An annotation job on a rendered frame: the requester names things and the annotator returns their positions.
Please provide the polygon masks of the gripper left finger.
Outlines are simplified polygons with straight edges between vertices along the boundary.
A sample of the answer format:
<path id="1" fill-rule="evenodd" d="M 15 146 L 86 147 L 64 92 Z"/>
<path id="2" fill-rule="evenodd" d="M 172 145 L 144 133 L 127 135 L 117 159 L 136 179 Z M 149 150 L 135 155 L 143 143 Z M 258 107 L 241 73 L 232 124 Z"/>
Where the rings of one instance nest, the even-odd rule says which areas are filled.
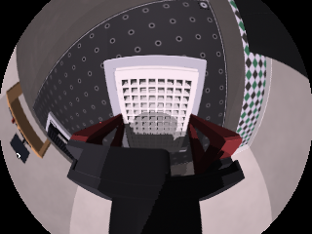
<path id="1" fill-rule="evenodd" d="M 125 132 L 125 124 L 122 113 L 108 120 L 92 125 L 91 127 L 78 131 L 74 133 L 70 139 L 81 140 L 87 143 L 102 144 L 102 140 L 116 127 L 118 128 L 110 145 L 121 147 Z"/>

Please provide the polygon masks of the black well plate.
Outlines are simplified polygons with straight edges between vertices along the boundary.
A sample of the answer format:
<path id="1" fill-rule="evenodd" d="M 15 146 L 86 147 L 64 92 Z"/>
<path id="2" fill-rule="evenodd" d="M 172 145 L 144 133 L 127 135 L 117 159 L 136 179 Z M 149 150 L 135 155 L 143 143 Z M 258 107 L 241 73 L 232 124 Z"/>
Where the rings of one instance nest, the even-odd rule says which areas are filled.
<path id="1" fill-rule="evenodd" d="M 63 151 L 68 157 L 74 160 L 74 157 L 65 147 L 68 143 L 68 139 L 52 123 L 50 123 L 49 125 L 47 136 L 61 151 Z"/>

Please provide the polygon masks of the white well plate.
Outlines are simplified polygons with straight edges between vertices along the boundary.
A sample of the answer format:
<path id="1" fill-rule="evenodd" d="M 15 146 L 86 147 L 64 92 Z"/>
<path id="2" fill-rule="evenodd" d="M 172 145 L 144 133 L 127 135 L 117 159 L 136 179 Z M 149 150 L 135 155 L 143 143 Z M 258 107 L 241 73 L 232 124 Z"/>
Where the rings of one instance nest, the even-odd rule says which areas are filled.
<path id="1" fill-rule="evenodd" d="M 195 98 L 197 71 L 166 65 L 116 68 L 118 98 L 131 148 L 181 149 Z"/>

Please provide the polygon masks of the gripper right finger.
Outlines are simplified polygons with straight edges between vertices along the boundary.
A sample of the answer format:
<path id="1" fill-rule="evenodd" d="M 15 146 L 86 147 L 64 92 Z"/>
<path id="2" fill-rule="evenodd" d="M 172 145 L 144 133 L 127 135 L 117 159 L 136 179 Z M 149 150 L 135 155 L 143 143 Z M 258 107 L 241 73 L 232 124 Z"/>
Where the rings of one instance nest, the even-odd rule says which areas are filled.
<path id="1" fill-rule="evenodd" d="M 198 139 L 195 127 L 210 140 L 210 145 L 206 152 Z M 243 141 L 239 134 L 206 121 L 192 113 L 189 117 L 187 130 L 192 152 L 194 175 L 202 174 L 215 160 L 231 157 Z"/>

